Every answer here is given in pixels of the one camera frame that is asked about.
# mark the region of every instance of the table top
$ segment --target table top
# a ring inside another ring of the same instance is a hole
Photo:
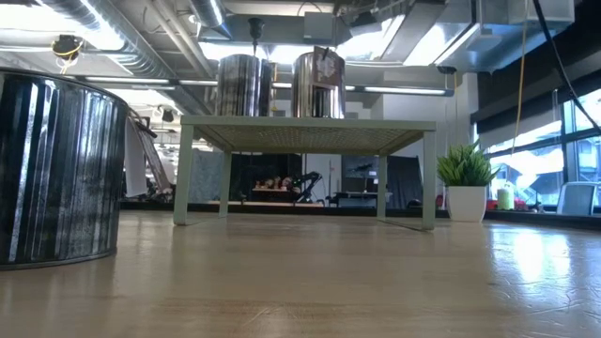
[[[221,150],[390,155],[435,131],[436,122],[292,117],[181,117]]]

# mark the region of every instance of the metal cylinder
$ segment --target metal cylinder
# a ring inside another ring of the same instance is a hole
[[[259,58],[236,54],[219,63],[217,115],[267,116],[270,108],[271,67]]]
[[[292,72],[292,115],[294,117],[345,118],[345,69],[340,72],[336,87],[324,88],[313,82],[313,53],[306,53],[295,61]]]
[[[89,84],[0,69],[0,269],[116,251],[128,110]]]

